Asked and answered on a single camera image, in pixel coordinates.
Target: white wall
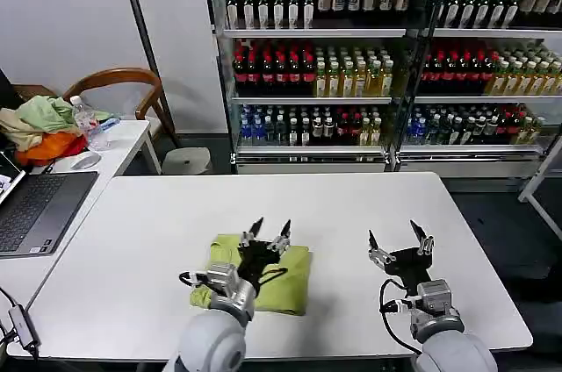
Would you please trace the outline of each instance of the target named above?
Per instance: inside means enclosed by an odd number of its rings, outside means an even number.
[[[206,0],[139,0],[178,130],[227,132]]]
[[[141,0],[169,106],[179,132],[225,132],[205,0],[186,1]],[[0,68],[12,82],[62,94],[86,75],[127,66],[148,68],[129,0],[0,0]],[[132,113],[147,89],[120,84],[86,96]]]

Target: laptop keyboard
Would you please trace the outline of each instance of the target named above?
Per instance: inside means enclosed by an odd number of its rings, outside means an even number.
[[[0,218],[0,252],[18,250],[65,179],[65,175],[31,175],[27,178],[24,196]]]

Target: white table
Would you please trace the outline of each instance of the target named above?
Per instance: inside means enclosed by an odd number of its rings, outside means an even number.
[[[97,165],[85,169],[97,171],[97,179],[53,254],[29,258],[0,259],[0,286],[8,291],[18,303],[23,306],[31,303],[109,181],[115,175],[123,174],[141,147],[146,148],[145,152],[154,152],[148,137],[148,128],[147,120],[128,120],[121,121],[107,131],[110,141],[109,149],[100,152],[102,158]],[[54,164],[53,173],[69,172],[70,166],[74,162],[75,157],[67,157],[57,161]],[[41,172],[43,169],[36,168],[34,173]],[[11,327],[8,317],[9,307],[7,300],[0,298],[0,319],[6,327]]]
[[[417,245],[409,219],[436,238],[433,278],[445,278],[469,332],[493,350],[532,338],[449,193],[433,173],[145,176],[112,179],[32,304],[40,355],[167,361],[188,320],[177,276],[205,266],[217,233],[265,216],[271,239],[292,220],[292,244],[313,251],[304,317],[257,312],[250,359],[408,354],[386,333],[368,258],[371,228],[388,251]],[[403,295],[389,286],[387,297]],[[409,316],[391,316],[411,341]],[[8,353],[25,355],[17,344]]]

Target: laptop screen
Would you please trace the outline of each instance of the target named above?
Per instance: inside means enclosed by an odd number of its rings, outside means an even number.
[[[4,151],[0,151],[0,204],[24,176],[25,171],[17,168]]]

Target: bottle cap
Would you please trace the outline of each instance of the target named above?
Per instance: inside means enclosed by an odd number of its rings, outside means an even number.
[[[77,106],[78,104],[82,104],[82,98],[80,96],[72,96],[70,98],[70,103],[73,106]]]

